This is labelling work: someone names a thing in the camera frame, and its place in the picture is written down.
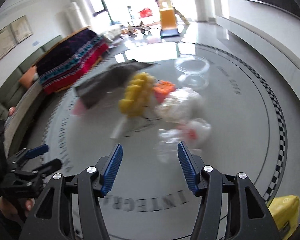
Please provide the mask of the person's left hand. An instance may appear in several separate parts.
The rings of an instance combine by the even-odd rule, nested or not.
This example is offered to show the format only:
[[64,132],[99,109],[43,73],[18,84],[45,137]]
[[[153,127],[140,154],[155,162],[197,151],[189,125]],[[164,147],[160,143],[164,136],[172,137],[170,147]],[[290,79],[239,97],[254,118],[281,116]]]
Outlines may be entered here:
[[15,204],[11,204],[7,199],[1,197],[0,222],[6,225],[15,225],[22,229],[24,222],[21,216],[24,215],[27,218],[34,204],[34,198],[20,199]]

